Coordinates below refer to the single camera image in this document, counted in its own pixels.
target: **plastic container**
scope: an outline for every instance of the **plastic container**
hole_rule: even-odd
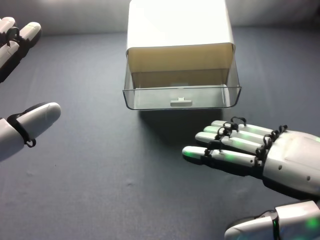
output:
[[[234,106],[241,92],[235,49],[224,0],[132,0],[123,89],[127,107]]]

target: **gray wall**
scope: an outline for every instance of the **gray wall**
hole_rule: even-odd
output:
[[[226,2],[234,26],[309,21],[320,5],[320,0]],[[1,0],[0,18],[14,17],[19,27],[39,22],[46,35],[124,32],[129,3],[130,0]]]

